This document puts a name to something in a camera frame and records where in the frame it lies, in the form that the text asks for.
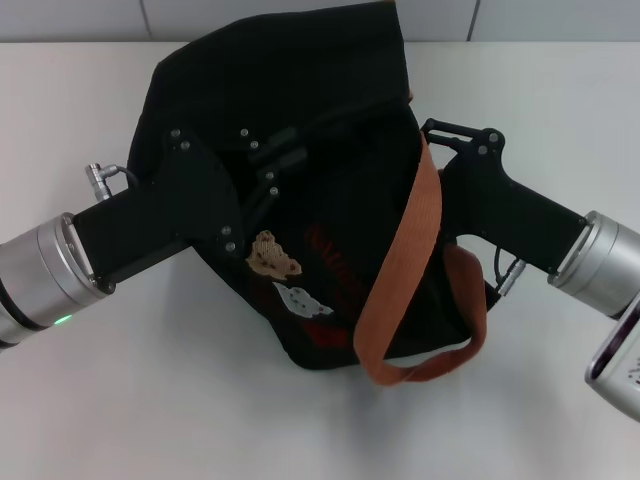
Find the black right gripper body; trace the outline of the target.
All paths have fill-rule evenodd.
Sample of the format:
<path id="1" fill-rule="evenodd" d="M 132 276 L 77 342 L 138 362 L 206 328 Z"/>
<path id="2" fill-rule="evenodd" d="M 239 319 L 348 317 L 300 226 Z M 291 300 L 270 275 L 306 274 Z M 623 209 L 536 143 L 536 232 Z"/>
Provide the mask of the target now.
<path id="1" fill-rule="evenodd" d="M 504 135 L 486 128 L 488 151 L 454 151 L 440 174 L 440 237 L 480 237 L 548 274 L 582 233 L 583 216 L 511 179 L 503 168 Z"/>

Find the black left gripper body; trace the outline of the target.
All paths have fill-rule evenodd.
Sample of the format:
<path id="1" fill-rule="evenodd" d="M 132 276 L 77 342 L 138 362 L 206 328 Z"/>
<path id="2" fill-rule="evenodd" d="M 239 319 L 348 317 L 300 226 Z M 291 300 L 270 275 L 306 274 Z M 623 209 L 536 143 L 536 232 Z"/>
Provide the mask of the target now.
<path id="1" fill-rule="evenodd" d="M 190 246 L 236 257 L 245 244 L 237 190 L 219 155 L 180 128 L 156 172 L 74 217 L 97 284 L 108 289 Z"/>

